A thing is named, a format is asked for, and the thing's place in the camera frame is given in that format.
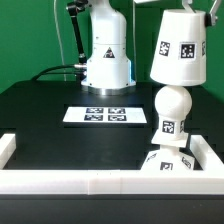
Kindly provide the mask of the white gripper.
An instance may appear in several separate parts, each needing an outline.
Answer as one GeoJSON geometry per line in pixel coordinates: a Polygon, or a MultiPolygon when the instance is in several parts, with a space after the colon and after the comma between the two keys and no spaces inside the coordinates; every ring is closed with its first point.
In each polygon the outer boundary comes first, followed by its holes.
{"type": "MultiPolygon", "coordinates": [[[[136,4],[146,4],[146,3],[152,3],[152,2],[158,2],[160,0],[133,0],[136,4]]],[[[181,0],[183,8],[189,12],[193,13],[194,10],[191,8],[192,0],[181,0]]]]}

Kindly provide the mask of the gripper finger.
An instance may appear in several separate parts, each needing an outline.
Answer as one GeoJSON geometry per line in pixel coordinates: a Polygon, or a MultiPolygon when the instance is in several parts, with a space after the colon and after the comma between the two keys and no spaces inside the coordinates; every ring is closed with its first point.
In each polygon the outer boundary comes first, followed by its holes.
{"type": "Polygon", "coordinates": [[[221,0],[214,0],[210,11],[205,15],[205,26],[215,26],[218,20],[216,13],[221,5],[221,0]]]}

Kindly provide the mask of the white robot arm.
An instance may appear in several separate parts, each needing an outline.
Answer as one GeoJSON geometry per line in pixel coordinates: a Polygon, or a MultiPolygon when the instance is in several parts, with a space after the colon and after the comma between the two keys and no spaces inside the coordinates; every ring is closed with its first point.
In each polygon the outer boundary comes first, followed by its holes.
{"type": "MultiPolygon", "coordinates": [[[[195,11],[192,0],[163,12],[150,77],[162,84],[195,86],[206,81],[206,28],[216,24],[222,0],[211,10],[195,11]]],[[[109,0],[88,0],[92,22],[92,55],[82,86],[103,95],[136,85],[126,56],[126,19],[109,0]]]]}

